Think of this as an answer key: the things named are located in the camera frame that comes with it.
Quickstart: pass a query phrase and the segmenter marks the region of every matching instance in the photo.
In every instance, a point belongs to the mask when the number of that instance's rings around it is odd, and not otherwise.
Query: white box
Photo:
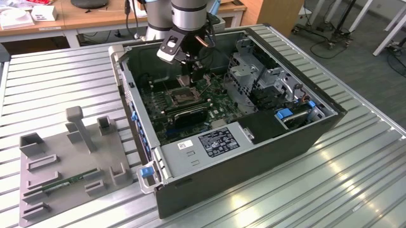
[[[30,11],[34,21],[54,21],[57,12],[54,6],[34,6]]]
[[[12,15],[6,14],[6,11],[4,11],[0,15],[0,27],[2,30],[34,25],[29,12],[25,12],[25,15],[24,15],[24,11],[21,11],[22,16],[13,18]]]

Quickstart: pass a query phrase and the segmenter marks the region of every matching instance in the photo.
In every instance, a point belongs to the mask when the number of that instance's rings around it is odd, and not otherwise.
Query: blue latch
[[[313,108],[316,106],[316,103],[313,101],[308,101],[308,105],[311,108]]]
[[[130,120],[136,121],[137,119],[138,119],[137,118],[137,113],[134,111],[132,111]]]
[[[140,176],[142,178],[152,176],[154,173],[153,168],[152,167],[145,167],[140,169]]]
[[[285,118],[285,117],[288,117],[291,115],[292,115],[292,112],[291,112],[291,110],[288,108],[281,109],[281,110],[279,110],[276,112],[276,116],[279,117],[279,119],[283,119],[283,118]]]

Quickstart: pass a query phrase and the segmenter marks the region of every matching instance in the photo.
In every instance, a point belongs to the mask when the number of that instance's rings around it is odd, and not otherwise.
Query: grey post
[[[89,152],[94,152],[97,148],[96,148],[96,146],[94,146],[94,144],[93,144],[93,142],[90,140],[89,133],[88,133],[88,131],[86,131],[85,127],[84,127],[84,124],[81,122],[82,111],[81,111],[80,106],[74,106],[74,107],[66,108],[66,110],[65,110],[65,118],[66,118],[66,120],[69,122],[74,123],[76,128],[78,130],[78,133],[81,135],[82,141],[86,144]]]

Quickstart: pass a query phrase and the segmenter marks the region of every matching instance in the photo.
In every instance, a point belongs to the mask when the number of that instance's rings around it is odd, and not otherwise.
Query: black object on desk
[[[70,0],[70,4],[81,9],[97,9],[106,5],[108,0]]]

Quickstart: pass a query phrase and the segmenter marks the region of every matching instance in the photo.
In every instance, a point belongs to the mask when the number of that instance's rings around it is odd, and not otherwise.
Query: power supply label
[[[199,140],[203,144],[207,155],[212,158],[233,150],[235,148],[239,148],[240,146],[228,128],[225,127],[205,135],[199,136]]]

